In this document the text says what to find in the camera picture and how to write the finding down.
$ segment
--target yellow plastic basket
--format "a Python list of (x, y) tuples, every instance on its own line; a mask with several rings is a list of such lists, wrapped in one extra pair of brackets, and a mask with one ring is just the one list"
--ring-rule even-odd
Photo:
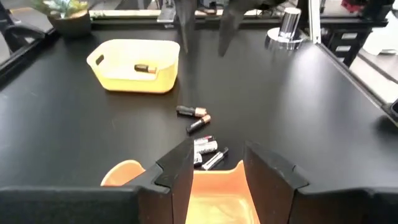
[[(115, 39), (97, 47), (87, 63), (109, 91), (165, 93), (177, 78), (179, 52), (173, 41)], [(137, 72), (136, 64), (156, 67), (156, 73)]]

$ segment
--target black table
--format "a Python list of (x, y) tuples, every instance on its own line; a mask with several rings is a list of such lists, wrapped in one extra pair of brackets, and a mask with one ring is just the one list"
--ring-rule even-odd
[(193, 120), (177, 117), (176, 105), (210, 112), (195, 136), (215, 135), (230, 148), (216, 169), (232, 169), (250, 140), (297, 164), (309, 191), (398, 186), (396, 127), (323, 47), (266, 50), (266, 32), (246, 29), (221, 58), (218, 31), (200, 29), (196, 47), (180, 53), (169, 93), (108, 92), (86, 64), (100, 43), (180, 41), (175, 30), (122, 27), (56, 40), (2, 89), (2, 186), (99, 185), (126, 159), (148, 168), (187, 137)]

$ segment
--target orange bin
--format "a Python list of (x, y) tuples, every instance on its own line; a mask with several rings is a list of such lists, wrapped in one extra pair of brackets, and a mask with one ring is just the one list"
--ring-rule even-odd
[[(122, 186), (145, 170), (128, 160), (113, 167), (101, 186)], [(193, 173), (186, 224), (260, 224), (254, 207), (243, 161), (233, 170)]]

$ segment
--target silver cylinder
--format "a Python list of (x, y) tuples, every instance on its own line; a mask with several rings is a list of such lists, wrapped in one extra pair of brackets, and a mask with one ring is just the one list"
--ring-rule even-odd
[(285, 14), (282, 19), (282, 25), (279, 29), (279, 37), (292, 40), (299, 23), (301, 10), (296, 7), (285, 8)]

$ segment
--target potted plant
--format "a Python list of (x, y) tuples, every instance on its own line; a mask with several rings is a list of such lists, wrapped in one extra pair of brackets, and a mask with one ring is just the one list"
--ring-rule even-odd
[(31, 0), (33, 8), (45, 14), (51, 25), (65, 37), (81, 37), (91, 32), (87, 1)]

